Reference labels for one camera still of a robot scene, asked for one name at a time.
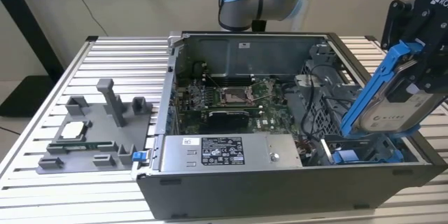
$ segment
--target power supply label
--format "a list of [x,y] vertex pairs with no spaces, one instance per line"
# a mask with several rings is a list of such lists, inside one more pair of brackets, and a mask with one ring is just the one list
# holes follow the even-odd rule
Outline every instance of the power supply label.
[[203,137],[203,165],[244,165],[244,150],[240,137]]

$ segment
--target metal slotted table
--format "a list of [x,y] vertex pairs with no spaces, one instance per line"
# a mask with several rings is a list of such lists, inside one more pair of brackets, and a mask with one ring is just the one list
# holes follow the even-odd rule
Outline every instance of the metal slotted table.
[[[341,37],[367,71],[384,58],[379,42]],[[153,103],[148,141],[157,118],[168,54],[167,38],[100,37],[85,42],[60,82],[0,164],[0,223],[164,223],[153,219],[131,171],[39,175],[45,147],[67,114],[71,95],[104,102],[99,78],[113,78],[124,102],[144,96]],[[423,121],[423,136],[448,161],[448,106]],[[188,223],[448,223],[448,173],[424,187],[407,188],[376,210],[192,221]]]

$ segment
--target barcode sticker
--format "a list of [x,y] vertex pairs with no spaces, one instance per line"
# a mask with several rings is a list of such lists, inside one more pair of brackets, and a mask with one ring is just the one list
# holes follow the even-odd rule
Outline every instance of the barcode sticker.
[[184,137],[183,145],[199,145],[200,138],[196,137]]

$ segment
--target green circuit board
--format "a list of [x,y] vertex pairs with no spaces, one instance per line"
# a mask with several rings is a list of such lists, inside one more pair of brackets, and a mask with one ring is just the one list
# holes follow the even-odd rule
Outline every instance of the green circuit board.
[[[289,112],[281,90],[281,84],[275,79],[256,80],[255,84],[245,87],[187,87],[188,95],[181,95],[179,112],[180,133],[204,134],[201,128],[207,125],[208,113],[213,111],[247,112],[248,124],[233,133],[271,132],[272,134],[292,134],[296,138],[299,130]],[[191,99],[203,93],[203,98]]]

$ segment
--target floor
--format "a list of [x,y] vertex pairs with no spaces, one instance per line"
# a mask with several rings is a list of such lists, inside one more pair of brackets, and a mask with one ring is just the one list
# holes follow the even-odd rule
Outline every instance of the floor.
[[[0,81],[0,103],[7,99],[11,92],[15,90],[20,81]],[[0,126],[21,133],[31,118],[3,118],[0,117]],[[0,129],[0,161],[5,157],[19,135]]]

